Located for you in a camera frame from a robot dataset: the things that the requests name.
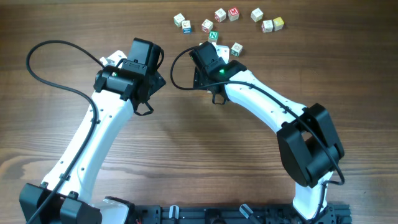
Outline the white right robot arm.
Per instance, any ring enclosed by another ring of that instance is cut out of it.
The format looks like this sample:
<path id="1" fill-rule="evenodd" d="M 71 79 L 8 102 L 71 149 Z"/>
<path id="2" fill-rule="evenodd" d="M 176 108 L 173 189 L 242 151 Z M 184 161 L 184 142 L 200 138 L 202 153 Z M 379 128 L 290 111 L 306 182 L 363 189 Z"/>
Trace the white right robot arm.
<path id="1" fill-rule="evenodd" d="M 338 185 L 345 182 L 338 166 L 345 152 L 329 112 L 318 103 L 307 107 L 283 97 L 219 52 L 209 42 L 189 51 L 196 66 L 193 89 L 241 105 L 276 133 L 282 165 L 295 181 L 293 207 L 307 221 L 318 221 L 332 174 L 338 173 Z"/>

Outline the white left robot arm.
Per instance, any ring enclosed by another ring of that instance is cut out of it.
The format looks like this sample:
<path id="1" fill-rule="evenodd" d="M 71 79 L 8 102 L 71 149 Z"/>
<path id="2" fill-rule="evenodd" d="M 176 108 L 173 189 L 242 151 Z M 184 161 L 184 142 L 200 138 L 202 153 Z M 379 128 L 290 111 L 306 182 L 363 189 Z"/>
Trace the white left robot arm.
<path id="1" fill-rule="evenodd" d="M 88 96 L 28 72 L 38 81 L 76 93 L 89 102 L 77 132 L 60 160 L 40 185 L 26 184 L 19 196 L 27 223 L 139 223 L 135 205 L 106 197 L 92 205 L 91 197 L 98 172 L 125 123 L 140 104 L 148 105 L 151 95 L 165 85 L 158 69 L 164 50 L 135 38 L 129 55 L 117 51 L 97 63 L 102 69 Z"/>

